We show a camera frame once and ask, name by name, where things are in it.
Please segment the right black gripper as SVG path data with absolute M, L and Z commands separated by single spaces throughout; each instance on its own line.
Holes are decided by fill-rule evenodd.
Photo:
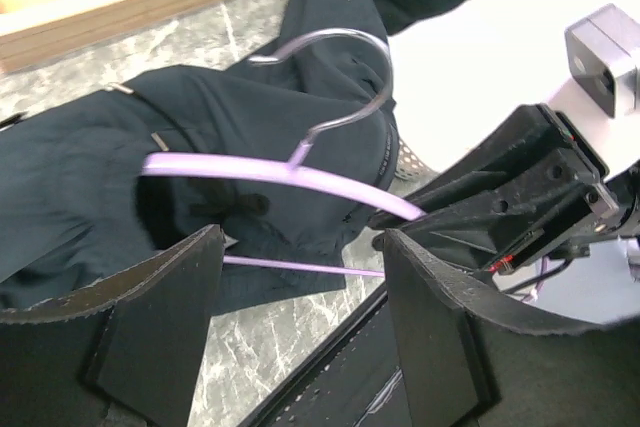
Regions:
M 478 280 L 546 256 L 575 259 L 620 228 L 620 188 L 568 117 L 543 104 L 516 108 L 478 146 L 407 196 L 416 221 L 379 212 L 369 226 L 384 249 L 396 229 Z

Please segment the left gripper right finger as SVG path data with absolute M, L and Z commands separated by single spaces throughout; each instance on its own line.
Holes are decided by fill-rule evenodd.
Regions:
M 383 251 L 413 419 L 638 418 L 637 320 L 600 326 L 537 309 L 397 230 Z

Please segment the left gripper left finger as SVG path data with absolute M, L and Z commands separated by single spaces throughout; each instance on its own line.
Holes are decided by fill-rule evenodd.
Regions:
M 88 287 L 1 313 L 1 419 L 185 422 L 221 273 L 209 226 Z

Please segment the purple hanger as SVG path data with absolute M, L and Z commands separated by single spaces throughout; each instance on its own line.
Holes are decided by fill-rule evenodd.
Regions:
M 302 165 L 321 133 L 366 118 L 379 110 L 391 97 L 393 91 L 392 59 L 389 47 L 383 40 L 370 33 L 355 29 L 320 29 L 294 38 L 271 55 L 252 55 L 248 61 L 256 66 L 279 64 L 297 51 L 319 40 L 332 37 L 348 37 L 363 41 L 373 46 L 382 56 L 386 68 L 384 86 L 376 97 L 360 110 L 309 128 L 305 137 L 285 162 L 216 154 L 158 152 L 145 159 L 142 174 L 144 176 L 204 177 L 276 183 L 349 199 L 383 210 L 406 221 L 415 221 L 425 217 L 426 213 L 419 207 L 389 192 L 351 178 Z

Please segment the dark navy shorts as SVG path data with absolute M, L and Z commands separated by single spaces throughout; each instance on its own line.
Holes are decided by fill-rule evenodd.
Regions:
M 372 0 L 289 0 L 275 41 L 219 71 L 142 73 L 1 134 L 1 304 L 27 309 L 216 224 L 230 301 L 339 288 L 343 248 L 399 154 L 387 34 Z

